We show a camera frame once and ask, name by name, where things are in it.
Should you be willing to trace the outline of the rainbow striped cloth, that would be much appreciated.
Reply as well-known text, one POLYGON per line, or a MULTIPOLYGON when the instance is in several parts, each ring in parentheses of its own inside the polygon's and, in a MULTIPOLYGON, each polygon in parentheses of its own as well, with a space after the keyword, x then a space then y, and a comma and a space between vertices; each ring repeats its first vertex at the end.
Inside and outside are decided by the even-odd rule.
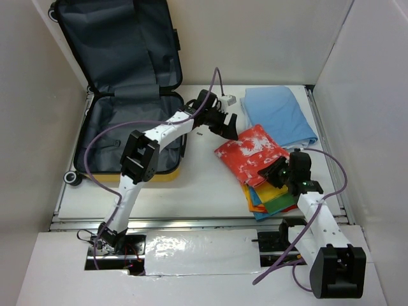
POLYGON ((295 199, 286 186, 276 188, 265 182, 257 187, 241 185, 249 212, 255 220, 263 221, 275 214, 285 213, 297 208, 295 199))

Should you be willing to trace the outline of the red white patterned cloth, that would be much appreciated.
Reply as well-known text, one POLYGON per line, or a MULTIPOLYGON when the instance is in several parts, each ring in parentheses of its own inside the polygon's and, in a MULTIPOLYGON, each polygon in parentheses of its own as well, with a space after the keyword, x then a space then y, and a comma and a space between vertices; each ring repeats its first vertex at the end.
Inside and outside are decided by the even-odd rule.
POLYGON ((241 184, 251 187, 265 181, 258 171, 269 167, 281 156, 289 157, 289 153, 259 124, 240 133, 237 141, 227 141, 214 153, 241 184))

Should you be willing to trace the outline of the light blue shirt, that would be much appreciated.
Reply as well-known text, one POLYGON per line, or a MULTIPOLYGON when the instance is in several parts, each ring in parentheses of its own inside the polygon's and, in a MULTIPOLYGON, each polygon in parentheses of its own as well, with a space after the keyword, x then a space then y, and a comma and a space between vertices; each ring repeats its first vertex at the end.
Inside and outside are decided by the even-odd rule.
POLYGON ((253 87, 240 99, 247 129, 260 125, 281 147, 308 147, 318 141, 289 87, 253 87))

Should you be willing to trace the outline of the yellow suitcase with grey lining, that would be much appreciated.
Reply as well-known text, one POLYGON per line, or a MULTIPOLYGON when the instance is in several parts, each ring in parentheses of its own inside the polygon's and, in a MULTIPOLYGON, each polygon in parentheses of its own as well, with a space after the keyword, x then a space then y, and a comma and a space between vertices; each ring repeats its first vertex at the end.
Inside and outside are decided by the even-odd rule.
POLYGON ((55 1, 59 24, 94 97, 73 158, 74 177, 116 180, 129 135, 183 105, 180 43, 166 1, 55 1))

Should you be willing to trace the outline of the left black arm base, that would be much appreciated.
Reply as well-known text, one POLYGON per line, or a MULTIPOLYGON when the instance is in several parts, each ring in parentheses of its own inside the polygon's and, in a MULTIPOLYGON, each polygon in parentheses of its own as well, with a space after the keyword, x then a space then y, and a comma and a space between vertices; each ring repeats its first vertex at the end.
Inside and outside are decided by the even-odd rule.
POLYGON ((96 241, 96 234, 80 229, 76 238, 88 244, 84 270, 125 270, 133 276, 144 276, 146 236, 131 234, 125 236, 115 247, 102 239, 96 241))

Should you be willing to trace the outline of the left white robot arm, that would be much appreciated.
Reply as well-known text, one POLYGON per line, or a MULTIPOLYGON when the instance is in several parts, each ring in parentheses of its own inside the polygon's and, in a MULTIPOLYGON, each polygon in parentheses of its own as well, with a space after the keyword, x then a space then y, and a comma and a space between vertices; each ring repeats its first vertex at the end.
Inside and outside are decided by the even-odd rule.
POLYGON ((229 122, 225 123, 227 107, 236 102, 232 95, 218 98, 202 90, 197 99, 179 108, 164 123, 145 132, 135 130, 130 134, 120 159, 118 199, 98 228, 97 239, 103 241, 109 253, 119 254, 125 249, 131 211, 142 187, 156 174, 162 150, 201 125, 227 140, 237 140, 237 114, 231 114, 229 122))

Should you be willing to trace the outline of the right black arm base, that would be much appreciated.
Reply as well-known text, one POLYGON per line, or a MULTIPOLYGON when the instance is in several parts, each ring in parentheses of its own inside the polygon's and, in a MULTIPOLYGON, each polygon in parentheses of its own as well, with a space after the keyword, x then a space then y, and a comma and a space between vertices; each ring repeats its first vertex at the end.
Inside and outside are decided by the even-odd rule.
POLYGON ((288 229, 293 226, 305 226, 306 221, 301 218, 284 218, 279 229, 260 231, 257 238, 252 239, 258 245, 261 267, 272 266, 279 256, 289 247, 288 229))

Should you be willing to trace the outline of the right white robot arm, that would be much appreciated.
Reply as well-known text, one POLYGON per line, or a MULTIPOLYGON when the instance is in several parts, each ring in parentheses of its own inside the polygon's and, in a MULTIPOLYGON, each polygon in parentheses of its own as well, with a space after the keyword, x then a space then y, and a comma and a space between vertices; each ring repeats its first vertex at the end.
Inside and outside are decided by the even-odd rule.
POLYGON ((343 234, 319 182, 311 179, 312 161, 307 151, 295 149, 258 173, 277 188, 286 186, 297 200, 302 218, 283 219, 278 242, 285 249, 275 263, 253 280, 300 263, 309 267, 308 292, 318 299, 359 299, 363 296, 367 256, 343 234))

